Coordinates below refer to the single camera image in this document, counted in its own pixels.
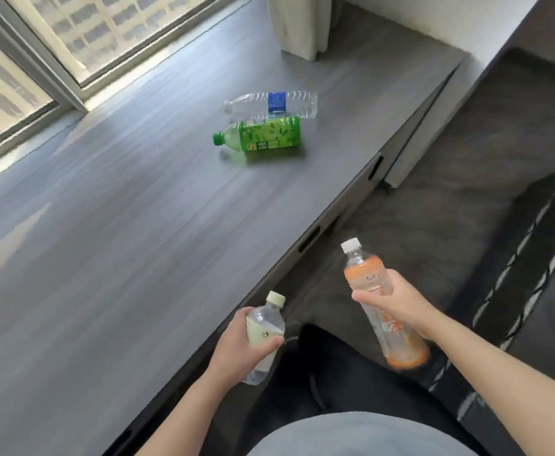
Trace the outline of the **person's left hand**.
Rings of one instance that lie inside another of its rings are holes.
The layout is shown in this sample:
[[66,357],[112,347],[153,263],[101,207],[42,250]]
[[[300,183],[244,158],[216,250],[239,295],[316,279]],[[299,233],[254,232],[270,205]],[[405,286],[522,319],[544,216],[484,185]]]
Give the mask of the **person's left hand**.
[[247,306],[238,310],[221,335],[205,375],[228,391],[251,373],[268,354],[253,354],[246,331],[246,317],[253,311]]

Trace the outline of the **person's right hand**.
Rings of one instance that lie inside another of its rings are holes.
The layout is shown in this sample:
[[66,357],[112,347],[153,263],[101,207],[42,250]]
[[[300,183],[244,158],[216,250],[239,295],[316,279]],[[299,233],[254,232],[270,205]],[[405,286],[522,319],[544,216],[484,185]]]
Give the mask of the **person's right hand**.
[[411,283],[399,272],[387,269],[386,273],[392,283],[393,305],[368,305],[393,316],[399,322],[415,329],[422,337],[433,340],[431,329],[443,314],[435,308]]

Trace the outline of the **clear bottle pale green label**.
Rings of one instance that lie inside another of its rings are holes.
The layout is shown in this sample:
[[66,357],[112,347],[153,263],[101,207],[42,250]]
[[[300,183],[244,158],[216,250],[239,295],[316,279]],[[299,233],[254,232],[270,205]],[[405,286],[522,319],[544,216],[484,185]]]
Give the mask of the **clear bottle pale green label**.
[[[281,310],[285,301],[285,296],[275,291],[269,291],[265,299],[265,305],[256,307],[246,317],[246,331],[250,346],[257,347],[268,339],[284,335],[285,321]],[[275,357],[276,351],[267,355],[247,375],[243,383],[247,385],[262,383],[268,375]]]

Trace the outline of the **clear bottle orange label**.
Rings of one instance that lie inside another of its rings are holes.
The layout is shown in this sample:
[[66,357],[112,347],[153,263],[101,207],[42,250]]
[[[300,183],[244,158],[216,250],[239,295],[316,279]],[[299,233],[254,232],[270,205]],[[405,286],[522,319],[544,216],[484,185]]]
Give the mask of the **clear bottle orange label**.
[[[341,244],[347,262],[344,276],[351,290],[391,295],[393,285],[382,260],[363,250],[358,238]],[[396,370],[412,370],[426,363],[430,349],[417,331],[383,310],[362,304],[381,351],[389,366]]]

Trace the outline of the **person's left forearm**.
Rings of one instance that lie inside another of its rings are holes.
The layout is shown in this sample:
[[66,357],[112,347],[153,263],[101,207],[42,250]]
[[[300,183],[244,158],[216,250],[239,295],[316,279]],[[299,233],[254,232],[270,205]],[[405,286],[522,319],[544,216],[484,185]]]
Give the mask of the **person's left forearm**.
[[135,456],[199,456],[219,405],[245,376],[246,373],[228,375],[209,368]]

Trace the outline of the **person's right forearm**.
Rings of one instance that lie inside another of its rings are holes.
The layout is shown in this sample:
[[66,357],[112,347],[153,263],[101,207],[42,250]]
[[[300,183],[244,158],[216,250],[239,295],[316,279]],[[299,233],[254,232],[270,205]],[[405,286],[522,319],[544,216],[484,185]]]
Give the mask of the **person's right forearm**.
[[555,381],[430,307],[418,330],[438,344],[513,434],[553,429]]

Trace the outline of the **black trousers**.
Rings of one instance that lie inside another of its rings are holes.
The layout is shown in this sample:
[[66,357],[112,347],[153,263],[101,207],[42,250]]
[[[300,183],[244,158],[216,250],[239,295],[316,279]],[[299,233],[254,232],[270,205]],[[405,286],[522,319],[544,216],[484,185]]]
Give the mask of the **black trousers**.
[[490,456],[428,387],[370,360],[327,330],[306,323],[287,339],[268,378],[250,400],[227,406],[241,424],[230,445],[211,425],[200,456],[245,456],[262,438],[305,418],[369,412],[419,422]]

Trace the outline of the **grey platform drawer cabinet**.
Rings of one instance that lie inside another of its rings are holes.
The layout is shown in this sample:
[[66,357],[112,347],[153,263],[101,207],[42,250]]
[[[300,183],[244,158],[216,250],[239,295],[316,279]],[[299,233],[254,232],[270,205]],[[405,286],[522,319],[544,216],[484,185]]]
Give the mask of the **grey platform drawer cabinet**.
[[[286,257],[272,268],[265,280],[258,283],[238,308],[261,302],[263,291],[277,289],[285,292],[288,299],[284,313],[286,321],[286,345],[296,344],[296,337],[305,323],[319,325],[325,330],[346,335],[371,355],[380,357],[378,341],[372,340],[372,328],[363,310],[345,301],[341,252],[336,250],[340,229],[367,198],[373,197],[378,188],[389,192],[393,185],[384,176],[400,158],[408,152],[409,140],[423,126],[444,90],[450,86],[452,77],[460,66],[451,71],[443,82],[423,102],[419,109],[403,124],[402,128],[386,143],[367,166],[352,180],[322,217],[305,233],[296,249],[289,250]],[[123,431],[102,456],[134,456],[168,414],[177,405],[186,390],[201,376],[208,366],[212,353],[235,312],[218,326],[212,335],[187,360],[181,369],[156,394],[136,419]]]

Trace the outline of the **light grey shirt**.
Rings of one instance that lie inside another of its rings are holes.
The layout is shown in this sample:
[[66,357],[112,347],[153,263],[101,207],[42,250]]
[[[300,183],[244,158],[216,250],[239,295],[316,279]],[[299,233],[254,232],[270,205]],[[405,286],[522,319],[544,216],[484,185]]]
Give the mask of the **light grey shirt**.
[[246,456],[477,456],[455,438],[419,422],[345,412],[288,424]]

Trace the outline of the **green plastic bottle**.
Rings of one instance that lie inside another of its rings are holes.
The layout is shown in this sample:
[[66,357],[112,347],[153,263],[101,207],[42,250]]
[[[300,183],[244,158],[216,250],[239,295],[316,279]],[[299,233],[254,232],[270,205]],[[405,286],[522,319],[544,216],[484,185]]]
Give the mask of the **green plastic bottle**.
[[239,165],[302,159],[306,156],[300,117],[235,122],[212,136],[223,161]]

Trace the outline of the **clear bottle blue label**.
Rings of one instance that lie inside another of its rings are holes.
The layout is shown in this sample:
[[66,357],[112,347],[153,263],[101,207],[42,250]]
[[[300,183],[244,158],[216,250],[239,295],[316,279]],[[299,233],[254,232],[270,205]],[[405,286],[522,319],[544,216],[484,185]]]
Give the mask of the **clear bottle blue label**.
[[223,102],[235,121],[299,117],[313,119],[318,113],[318,93],[312,91],[254,92]]

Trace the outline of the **beige curtain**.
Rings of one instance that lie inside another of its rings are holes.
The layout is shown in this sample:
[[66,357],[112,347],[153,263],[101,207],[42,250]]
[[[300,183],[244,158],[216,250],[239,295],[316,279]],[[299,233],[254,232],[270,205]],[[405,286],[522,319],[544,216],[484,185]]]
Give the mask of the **beige curtain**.
[[330,32],[340,21],[345,0],[266,0],[281,50],[307,61],[326,52]]

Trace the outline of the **window with grey frame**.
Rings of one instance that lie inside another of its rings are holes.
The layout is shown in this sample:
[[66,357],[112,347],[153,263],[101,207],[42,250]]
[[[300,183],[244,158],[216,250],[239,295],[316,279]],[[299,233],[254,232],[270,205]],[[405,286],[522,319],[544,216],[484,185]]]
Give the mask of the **window with grey frame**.
[[0,173],[242,0],[0,0]]

